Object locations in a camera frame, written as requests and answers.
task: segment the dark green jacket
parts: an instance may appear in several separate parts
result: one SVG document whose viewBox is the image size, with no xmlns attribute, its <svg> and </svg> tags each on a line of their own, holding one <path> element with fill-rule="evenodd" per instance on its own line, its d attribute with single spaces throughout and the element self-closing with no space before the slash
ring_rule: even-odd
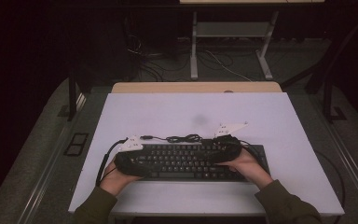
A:
<svg viewBox="0 0 358 224">
<path fill-rule="evenodd" d="M 255 197 L 266 210 L 270 224 L 322 223 L 318 211 L 309 203 L 290 194 L 275 180 Z M 88 199 L 75 210 L 75 223 L 107 223 L 107 218 L 117 198 L 100 188 L 95 188 Z"/>
</svg>

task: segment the black keyboard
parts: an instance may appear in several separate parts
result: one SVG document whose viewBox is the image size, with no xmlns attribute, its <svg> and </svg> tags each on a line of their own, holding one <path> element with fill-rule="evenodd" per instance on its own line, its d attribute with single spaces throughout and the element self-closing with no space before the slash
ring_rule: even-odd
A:
<svg viewBox="0 0 358 224">
<path fill-rule="evenodd" d="M 194 144 L 143 144 L 144 149 L 133 151 L 140 164 L 154 165 L 151 175 L 143 181 L 247 181 L 240 173 L 232 172 L 227 166 L 214 165 L 198 156 L 213 153 L 219 146 Z M 268 169 L 267 158 L 261 145 L 253 145 L 263 166 Z"/>
</svg>

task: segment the hand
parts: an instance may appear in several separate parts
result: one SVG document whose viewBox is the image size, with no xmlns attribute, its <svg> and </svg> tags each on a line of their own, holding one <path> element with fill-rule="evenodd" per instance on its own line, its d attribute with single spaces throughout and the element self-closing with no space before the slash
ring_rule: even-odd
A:
<svg viewBox="0 0 358 224">
<path fill-rule="evenodd" d="M 106 166 L 103 172 L 103 180 L 100 184 L 100 188 L 106 190 L 114 196 L 118 194 L 130 184 L 130 182 L 140 179 L 139 176 L 124 175 L 118 169 L 114 163 L 115 159 Z"/>
<path fill-rule="evenodd" d="M 258 164 L 257 160 L 245 149 L 240 156 L 233 161 L 217 163 L 226 165 L 233 172 L 240 172 L 246 179 L 255 183 L 259 189 L 264 188 L 273 181 L 271 176 Z"/>
</svg>

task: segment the white table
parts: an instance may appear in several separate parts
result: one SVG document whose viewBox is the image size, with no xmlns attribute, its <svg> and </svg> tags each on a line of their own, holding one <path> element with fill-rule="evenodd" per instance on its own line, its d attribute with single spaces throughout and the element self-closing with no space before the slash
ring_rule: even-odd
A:
<svg viewBox="0 0 358 224">
<path fill-rule="evenodd" d="M 322 216 L 344 213 L 283 92 L 109 94 L 69 211 L 74 212 L 90 195 L 103 155 L 117 140 L 134 134 L 167 137 L 197 133 L 212 138 L 220 123 L 245 121 L 249 125 L 233 135 L 264 146 L 273 178 L 313 204 Z M 256 186 L 246 183 L 138 181 L 121 192 L 112 213 L 137 217 L 264 216 L 256 192 Z"/>
</svg>

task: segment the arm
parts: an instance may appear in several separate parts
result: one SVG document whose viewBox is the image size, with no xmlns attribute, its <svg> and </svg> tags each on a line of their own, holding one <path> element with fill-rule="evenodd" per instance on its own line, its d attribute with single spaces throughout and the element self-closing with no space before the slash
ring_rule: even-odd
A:
<svg viewBox="0 0 358 224">
<path fill-rule="evenodd" d="M 322 223 L 318 211 L 312 205 L 290 194 L 278 180 L 274 181 L 246 150 L 243 149 L 234 161 L 219 164 L 240 172 L 257 185 L 260 191 L 255 197 L 266 210 L 269 223 Z"/>
<path fill-rule="evenodd" d="M 75 223 L 107 223 L 109 213 L 117 202 L 116 196 L 139 178 L 122 174 L 111 161 L 104 170 L 100 187 L 95 187 L 88 199 L 75 210 Z"/>
</svg>

